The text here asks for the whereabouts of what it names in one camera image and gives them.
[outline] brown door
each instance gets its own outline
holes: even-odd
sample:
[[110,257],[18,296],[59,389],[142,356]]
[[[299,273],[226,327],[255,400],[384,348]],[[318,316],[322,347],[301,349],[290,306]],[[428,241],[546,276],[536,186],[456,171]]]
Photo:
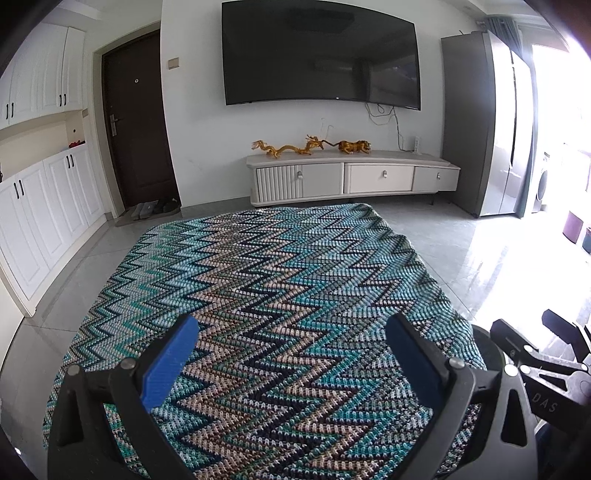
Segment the brown door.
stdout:
[[103,104],[124,205],[179,200],[164,120],[159,31],[103,56]]

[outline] tv console cabinet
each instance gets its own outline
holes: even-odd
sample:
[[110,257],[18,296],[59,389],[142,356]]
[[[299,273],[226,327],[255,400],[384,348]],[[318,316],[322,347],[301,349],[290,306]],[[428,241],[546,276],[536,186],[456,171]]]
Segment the tv console cabinet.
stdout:
[[452,192],[460,168],[441,158],[402,151],[373,150],[347,155],[314,151],[246,158],[254,206],[379,195]]

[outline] shoe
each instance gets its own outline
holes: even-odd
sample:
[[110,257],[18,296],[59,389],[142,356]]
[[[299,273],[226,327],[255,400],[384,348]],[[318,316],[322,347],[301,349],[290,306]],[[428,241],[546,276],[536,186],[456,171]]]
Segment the shoe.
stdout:
[[176,210],[178,208],[178,200],[176,199],[172,199],[171,201],[167,202],[166,205],[164,205],[164,213],[169,213],[172,212],[173,210]]
[[154,202],[144,203],[144,206],[142,207],[142,211],[140,212],[139,217],[142,220],[146,220],[146,218],[150,218],[152,216],[152,213],[154,212],[154,207],[156,206],[157,203],[158,203],[157,200],[155,200]]
[[166,200],[159,200],[156,206],[154,207],[154,211],[152,212],[153,215],[159,215],[164,211],[164,205],[166,205]]
[[135,209],[134,209],[134,211],[131,214],[131,219],[132,220],[139,220],[139,214],[141,213],[143,206],[144,206],[143,203],[138,203],[135,206]]

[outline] golden dragon figurine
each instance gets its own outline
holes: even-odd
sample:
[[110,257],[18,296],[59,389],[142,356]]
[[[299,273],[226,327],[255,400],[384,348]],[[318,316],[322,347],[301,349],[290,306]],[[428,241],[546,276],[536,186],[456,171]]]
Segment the golden dragon figurine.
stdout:
[[341,140],[339,143],[332,144],[327,140],[323,140],[323,143],[329,144],[331,147],[339,147],[339,151],[351,155],[354,152],[371,152],[371,144],[367,140],[357,140],[356,142],[347,142]]
[[253,142],[252,149],[256,150],[260,148],[262,151],[266,151],[267,155],[272,156],[273,158],[279,158],[281,154],[285,150],[293,150],[295,153],[299,153],[300,155],[312,155],[312,148],[321,148],[324,150],[324,145],[322,145],[322,141],[318,140],[318,137],[312,137],[308,135],[306,137],[308,141],[306,142],[306,146],[304,148],[294,147],[293,145],[283,145],[283,147],[277,149],[272,145],[267,145],[263,140],[257,140]]

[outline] door handle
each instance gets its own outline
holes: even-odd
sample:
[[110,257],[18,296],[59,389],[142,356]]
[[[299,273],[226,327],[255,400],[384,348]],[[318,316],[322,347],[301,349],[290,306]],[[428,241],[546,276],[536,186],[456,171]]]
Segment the door handle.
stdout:
[[114,114],[110,114],[109,120],[111,121],[111,136],[116,137],[117,136],[117,126],[115,125],[115,122],[118,122],[120,119],[115,118]]

